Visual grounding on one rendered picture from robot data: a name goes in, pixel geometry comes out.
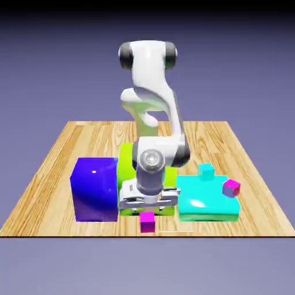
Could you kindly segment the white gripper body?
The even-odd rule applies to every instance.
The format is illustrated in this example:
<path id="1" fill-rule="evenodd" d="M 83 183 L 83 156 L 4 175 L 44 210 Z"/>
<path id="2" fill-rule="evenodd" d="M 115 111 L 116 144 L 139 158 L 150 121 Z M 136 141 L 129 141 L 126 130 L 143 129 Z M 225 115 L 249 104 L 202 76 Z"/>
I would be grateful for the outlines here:
<path id="1" fill-rule="evenodd" d="M 180 189 L 176 187 L 141 187 L 137 180 L 126 180 L 119 191 L 119 208 L 175 206 L 178 203 L 179 194 Z"/>

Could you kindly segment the small magenta cube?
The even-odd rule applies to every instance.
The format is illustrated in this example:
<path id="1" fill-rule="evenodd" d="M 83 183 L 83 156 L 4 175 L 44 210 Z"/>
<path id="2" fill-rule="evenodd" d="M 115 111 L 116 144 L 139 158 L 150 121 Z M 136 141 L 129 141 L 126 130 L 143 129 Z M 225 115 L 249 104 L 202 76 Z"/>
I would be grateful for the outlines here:
<path id="1" fill-rule="evenodd" d="M 152 211 L 142 211 L 139 213 L 141 233 L 155 232 L 155 215 Z"/>
<path id="2" fill-rule="evenodd" d="M 223 183 L 222 193 L 229 198 L 234 198 L 240 193 L 241 184 L 235 180 L 228 179 Z"/>

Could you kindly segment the small cyan cube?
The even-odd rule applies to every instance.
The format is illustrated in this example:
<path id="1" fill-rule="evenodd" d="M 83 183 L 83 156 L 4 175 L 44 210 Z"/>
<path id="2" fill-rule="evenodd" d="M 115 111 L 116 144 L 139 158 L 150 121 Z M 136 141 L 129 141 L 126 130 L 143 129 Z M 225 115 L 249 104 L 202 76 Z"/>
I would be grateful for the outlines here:
<path id="1" fill-rule="evenodd" d="M 211 181 L 215 176 L 215 168 L 211 163 L 204 163 L 198 165 L 198 176 L 203 181 Z"/>

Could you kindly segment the large cyan box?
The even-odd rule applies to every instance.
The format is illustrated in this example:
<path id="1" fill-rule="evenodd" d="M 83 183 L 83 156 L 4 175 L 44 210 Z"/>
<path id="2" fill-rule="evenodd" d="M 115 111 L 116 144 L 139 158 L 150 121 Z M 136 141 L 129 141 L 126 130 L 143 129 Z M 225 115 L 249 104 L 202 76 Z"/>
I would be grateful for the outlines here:
<path id="1" fill-rule="evenodd" d="M 222 193 L 225 175 L 202 180 L 198 175 L 180 175 L 176 179 L 180 189 L 178 212 L 181 221 L 237 221 L 240 203 L 237 197 Z"/>

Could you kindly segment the large lime green box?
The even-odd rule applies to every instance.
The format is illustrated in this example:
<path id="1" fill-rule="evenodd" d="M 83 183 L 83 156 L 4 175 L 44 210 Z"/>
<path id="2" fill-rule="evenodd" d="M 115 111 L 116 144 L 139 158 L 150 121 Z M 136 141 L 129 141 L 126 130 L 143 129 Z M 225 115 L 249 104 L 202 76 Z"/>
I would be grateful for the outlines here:
<path id="1" fill-rule="evenodd" d="M 120 155 L 117 168 L 117 177 L 118 177 L 118 192 L 122 188 L 122 183 L 125 180 L 130 180 L 135 178 L 135 169 L 133 168 L 132 162 L 132 149 L 133 143 L 123 143 L 120 147 Z M 165 171 L 165 187 L 176 187 L 176 176 L 177 168 L 166 167 Z M 173 216 L 175 214 L 174 206 L 167 206 L 163 209 L 159 207 L 154 210 L 155 215 L 164 215 L 164 216 Z"/>

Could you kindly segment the large blue box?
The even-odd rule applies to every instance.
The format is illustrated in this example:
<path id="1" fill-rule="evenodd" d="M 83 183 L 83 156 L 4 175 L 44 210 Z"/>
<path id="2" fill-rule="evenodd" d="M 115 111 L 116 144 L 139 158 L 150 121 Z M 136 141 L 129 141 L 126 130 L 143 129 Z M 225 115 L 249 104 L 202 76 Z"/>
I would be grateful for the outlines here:
<path id="1" fill-rule="evenodd" d="M 70 176 L 77 222 L 118 220 L 117 157 L 80 157 Z"/>

